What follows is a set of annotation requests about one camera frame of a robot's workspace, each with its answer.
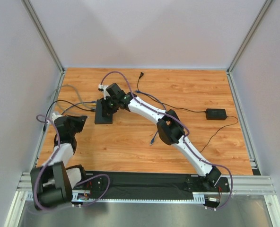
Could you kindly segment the black network switch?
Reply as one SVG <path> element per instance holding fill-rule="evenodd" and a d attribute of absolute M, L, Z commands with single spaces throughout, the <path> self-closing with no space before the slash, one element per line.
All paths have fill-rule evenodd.
<path fill-rule="evenodd" d="M 96 125 L 99 124 L 112 124 L 113 116 L 103 116 L 103 108 L 100 100 L 96 101 L 96 111 L 95 111 L 95 120 L 94 123 Z"/>

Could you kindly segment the black power adapter brick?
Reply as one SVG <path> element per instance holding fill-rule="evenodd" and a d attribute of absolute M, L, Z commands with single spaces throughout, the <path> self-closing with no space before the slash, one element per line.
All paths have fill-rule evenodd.
<path fill-rule="evenodd" d="M 207 120 L 226 120 L 228 117 L 225 109 L 207 108 L 205 114 Z"/>

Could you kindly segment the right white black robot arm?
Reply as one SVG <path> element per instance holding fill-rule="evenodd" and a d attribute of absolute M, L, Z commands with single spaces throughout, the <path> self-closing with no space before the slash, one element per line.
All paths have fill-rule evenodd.
<path fill-rule="evenodd" d="M 160 139 L 178 149 L 187 158 L 196 173 L 203 177 L 204 186 L 216 187 L 222 173 L 190 142 L 187 136 L 189 131 L 174 110 L 166 111 L 154 107 L 131 92 L 125 93 L 116 83 L 109 86 L 100 84 L 98 90 L 104 95 L 100 99 L 103 115 L 112 115 L 119 109 L 125 109 L 153 122 L 157 126 Z"/>

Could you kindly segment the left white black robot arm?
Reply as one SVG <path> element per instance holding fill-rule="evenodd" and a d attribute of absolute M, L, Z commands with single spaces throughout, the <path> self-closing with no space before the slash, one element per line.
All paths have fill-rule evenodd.
<path fill-rule="evenodd" d="M 42 114 L 36 119 L 50 124 L 56 131 L 53 152 L 40 166 L 31 170 L 31 184 L 34 206 L 37 210 L 51 210 L 71 202 L 72 189 L 85 179 L 82 165 L 66 167 L 77 148 L 75 135 L 82 132 L 87 116 L 52 114 L 48 118 Z"/>

